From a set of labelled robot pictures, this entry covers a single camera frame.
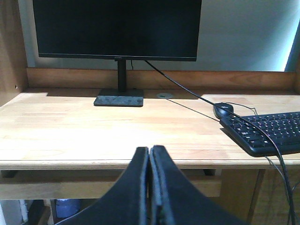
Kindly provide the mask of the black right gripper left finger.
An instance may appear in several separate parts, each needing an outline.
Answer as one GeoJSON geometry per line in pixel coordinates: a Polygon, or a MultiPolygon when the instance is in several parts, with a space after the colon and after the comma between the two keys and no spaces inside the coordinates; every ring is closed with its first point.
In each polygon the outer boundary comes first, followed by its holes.
{"type": "Polygon", "coordinates": [[[138,147],[126,170],[105,195],[59,225],[146,225],[149,152],[138,147]]]}

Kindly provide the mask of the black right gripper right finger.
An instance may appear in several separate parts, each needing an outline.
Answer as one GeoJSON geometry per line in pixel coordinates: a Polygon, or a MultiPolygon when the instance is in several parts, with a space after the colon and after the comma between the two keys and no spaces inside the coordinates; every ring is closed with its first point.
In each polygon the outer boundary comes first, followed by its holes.
{"type": "Polygon", "coordinates": [[[203,195],[175,165],[164,146],[151,148],[150,166],[151,224],[245,224],[203,195]]]}

